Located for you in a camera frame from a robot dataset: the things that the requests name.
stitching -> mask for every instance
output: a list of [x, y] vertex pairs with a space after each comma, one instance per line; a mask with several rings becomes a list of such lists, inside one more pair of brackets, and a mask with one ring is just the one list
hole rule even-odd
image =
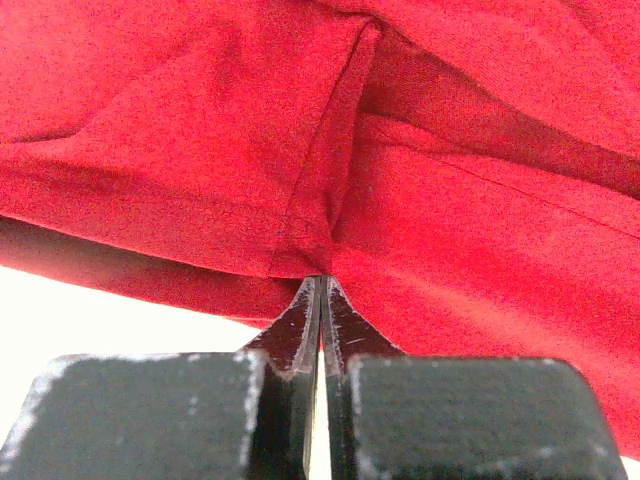
[[[277, 239], [280, 239], [283, 237], [283, 231], [284, 231], [284, 226], [285, 226], [285, 221], [284, 219], [287, 218], [287, 214], [286, 212], [289, 211], [289, 209], [291, 208], [291, 204], [293, 202], [293, 199], [297, 193], [300, 181], [302, 179], [302, 175], [305, 172], [305, 169], [307, 167], [307, 164], [309, 162], [309, 156], [311, 155], [311, 151], [313, 149], [313, 145], [314, 145], [314, 141], [318, 135], [318, 130], [320, 129], [320, 127], [323, 125], [323, 121], [325, 116], [327, 115], [327, 109], [329, 108], [329, 104], [331, 103], [331, 100], [334, 97], [334, 94], [336, 92], [336, 90], [338, 89], [342, 78], [344, 77], [344, 75], [346, 74], [347, 70], [349, 69], [349, 67], [351, 66], [351, 62], [353, 60], [354, 55], [356, 54], [358, 47], [360, 45], [360, 41], [361, 41], [361, 37], [362, 37], [362, 32], [364, 32], [364, 30], [367, 28], [367, 26], [369, 25], [369, 23], [365, 24], [362, 29], [360, 30], [359, 34], [358, 34], [358, 38], [357, 41], [355, 43], [355, 45], [353, 46], [353, 48], [351, 49], [351, 52], [349, 53], [349, 56], [347, 57], [347, 60], [345, 61], [344, 66], [342, 67], [342, 69], [340, 70], [340, 74], [338, 75], [338, 78], [336, 79], [333, 87], [331, 88], [331, 92], [329, 93], [329, 97], [327, 98], [327, 102], [325, 104], [325, 107], [322, 111], [322, 115], [320, 115], [320, 119], [318, 120], [318, 123], [316, 124], [316, 127], [313, 131], [313, 134], [311, 135], [311, 139], [309, 140], [309, 145], [307, 146], [307, 151], [305, 153], [304, 159], [302, 161], [302, 165], [300, 166], [300, 171], [298, 173], [298, 177], [296, 178], [296, 181], [293, 185], [293, 189], [291, 190], [291, 195], [289, 196], [289, 200], [287, 201], [287, 207], [285, 209], [285, 215], [283, 216], [283, 221], [280, 224], [280, 228], [278, 229], [278, 234], [277, 234]], [[269, 274], [271, 273], [271, 269], [273, 268], [273, 263], [275, 261], [276, 255], [279, 252], [282, 252], [283, 249], [282, 248], [278, 248], [278, 245], [276, 245], [274, 247], [273, 250], [273, 255], [271, 256], [271, 261], [269, 262], [269, 268], [267, 269], [267, 273], [266, 275], [269, 276]]]
[[[390, 141], [392, 141], [392, 142], [396, 142], [396, 140], [395, 140], [394, 138], [392, 138], [391, 136], [387, 135], [384, 131], [382, 131], [382, 130], [380, 129], [380, 127], [378, 127], [377, 125], [374, 125], [374, 127], [379, 131], [379, 133], [380, 133], [381, 135], [383, 135], [384, 137], [388, 138], [388, 139], [389, 139]], [[400, 144], [394, 143], [392, 146], [393, 146], [393, 147], [398, 147], [398, 148], [406, 148], [406, 149], [408, 149], [408, 150], [412, 150], [412, 151], [419, 152], [419, 153], [426, 153], [426, 152], [423, 152], [422, 150], [420, 150], [419, 148], [409, 147], [409, 146], [407, 146], [407, 145], [400, 145]], [[524, 195], [524, 196], [526, 196], [526, 197], [535, 198], [536, 200], [538, 200], [538, 201], [540, 201], [540, 202], [542, 202], [542, 203], [545, 203], [545, 204], [547, 204], [547, 205], [551, 205], [551, 206], [553, 206], [553, 207], [559, 208], [559, 209], [564, 210], [564, 211], [566, 211], [566, 212], [572, 213], [572, 214], [574, 214], [574, 215], [576, 215], [576, 216], [578, 216], [578, 217], [580, 217], [580, 218], [583, 218], [583, 219], [585, 219], [585, 220], [588, 220], [588, 221], [590, 221], [590, 222], [592, 222], [592, 223], [595, 223], [595, 224], [597, 224], [597, 225], [600, 225], [600, 226], [602, 226], [602, 227], [609, 228], [609, 229], [611, 229], [611, 230], [613, 230], [613, 231], [615, 231], [615, 232], [617, 232], [617, 233], [621, 233], [621, 234], [623, 234], [623, 235], [627, 235], [627, 236], [629, 236], [629, 237], [631, 237], [631, 238], [634, 238], [634, 239], [636, 239], [636, 240], [640, 240], [640, 236], [634, 235], [634, 234], [629, 233], [629, 232], [625, 232], [624, 230], [620, 230], [619, 228], [616, 228], [616, 227], [613, 227], [613, 226], [608, 225], [608, 224], [606, 224], [606, 223], [603, 223], [603, 222], [601, 222], [601, 221], [599, 221], [599, 220], [596, 220], [596, 219], [594, 219], [594, 218], [591, 218], [591, 217], [589, 217], [589, 216], [587, 216], [587, 215], [585, 215], [585, 214], [583, 214], [583, 213], [576, 212], [575, 210], [572, 210], [572, 209], [570, 209], [570, 208], [568, 208], [568, 207], [565, 207], [564, 205], [558, 205], [558, 204], [556, 204], [556, 203], [554, 203], [554, 202], [551, 202], [551, 201], [546, 200], [546, 199], [544, 199], [544, 198], [542, 198], [542, 197], [539, 197], [538, 195], [535, 195], [535, 194], [533, 194], [533, 193], [525, 192], [525, 191], [520, 190], [520, 189], [518, 189], [518, 188], [516, 188], [516, 187], [513, 187], [513, 186], [511, 186], [511, 185], [507, 185], [507, 184], [502, 183], [502, 182], [499, 182], [499, 181], [497, 181], [497, 180], [493, 180], [493, 179], [490, 179], [490, 178], [483, 177], [482, 175], [477, 174], [477, 173], [475, 173], [475, 172], [473, 172], [473, 171], [471, 171], [471, 170], [468, 170], [468, 169], [466, 169], [466, 168], [460, 167], [460, 166], [455, 165], [455, 164], [453, 164], [453, 163], [446, 162], [446, 161], [444, 161], [444, 160], [439, 160], [439, 159], [437, 159], [437, 158], [433, 158], [433, 160], [435, 160], [436, 162], [441, 163], [441, 164], [443, 164], [443, 165], [447, 165], [447, 166], [449, 166], [449, 167], [452, 167], [452, 168], [455, 168], [455, 169], [460, 170], [460, 171], [462, 171], [462, 172], [465, 172], [465, 173], [467, 173], [468, 175], [472, 175], [472, 176], [474, 176], [474, 177], [476, 177], [476, 178], [479, 178], [479, 179], [481, 179], [481, 180], [484, 180], [484, 181], [486, 181], [486, 182], [493, 183], [493, 184], [495, 184], [495, 185], [499, 185], [499, 186], [504, 187], [504, 188], [508, 188], [508, 189], [513, 190], [513, 191], [515, 191], [515, 192], [518, 192], [518, 193], [520, 193], [520, 194], [522, 194], [522, 195]]]
[[[55, 178], [51, 179], [46, 175], [41, 175], [41, 174], [33, 174], [33, 173], [23, 174], [20, 172], [15, 172], [10, 168], [0, 166], [0, 177], [15, 178], [16, 176], [22, 177], [22, 181], [37, 185], [36, 188], [51, 188], [52, 184], [60, 185], [60, 183], [63, 183], [65, 184], [64, 186], [66, 187], [65, 188], [66, 190], [73, 190], [74, 192], [80, 191], [82, 195], [87, 195], [87, 196], [100, 193], [101, 196], [104, 196], [104, 195], [110, 196], [112, 198], [112, 201], [119, 201], [119, 199], [121, 199], [122, 201], [127, 201], [128, 198], [134, 198], [134, 199], [142, 199], [143, 201], [156, 200], [163, 203], [169, 202], [173, 204], [189, 205], [189, 208], [194, 208], [200, 211], [211, 211], [215, 208], [219, 208], [220, 210], [228, 211], [231, 214], [245, 216], [245, 217], [249, 217], [250, 215], [254, 215], [254, 214], [259, 214], [262, 217], [295, 220], [303, 223], [307, 227], [310, 227], [312, 230], [316, 230], [318, 232], [323, 231], [321, 227], [319, 227], [316, 223], [309, 221], [308, 219], [301, 218], [295, 215], [290, 215], [288, 213], [282, 214], [282, 213], [272, 212], [265, 208], [251, 205], [251, 204], [236, 203], [236, 202], [231, 202], [227, 200], [197, 198], [197, 197], [192, 199], [192, 198], [189, 198], [188, 196], [181, 197], [178, 195], [172, 196], [166, 193], [144, 192], [144, 191], [140, 191], [140, 188], [139, 188], [140, 185], [137, 185], [137, 186], [134, 185], [134, 187], [136, 187], [136, 188], [133, 188], [133, 190], [135, 190], [136, 192], [135, 194], [132, 194], [131, 191], [119, 191], [119, 190], [110, 191], [106, 193], [97, 192], [93, 189], [86, 188], [86, 186], [84, 185], [74, 184], [73, 182], [64, 182], [64, 181], [61, 181], [60, 179], [55, 179]], [[157, 185], [147, 184], [145, 186], [156, 187]], [[247, 214], [241, 211], [243, 209], [249, 210], [255, 213]]]

red shirt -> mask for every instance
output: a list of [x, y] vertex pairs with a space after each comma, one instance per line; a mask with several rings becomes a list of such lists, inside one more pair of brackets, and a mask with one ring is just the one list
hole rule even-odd
[[568, 360], [640, 459], [639, 24], [3, 2], [0, 263], [257, 326], [332, 274], [411, 354]]

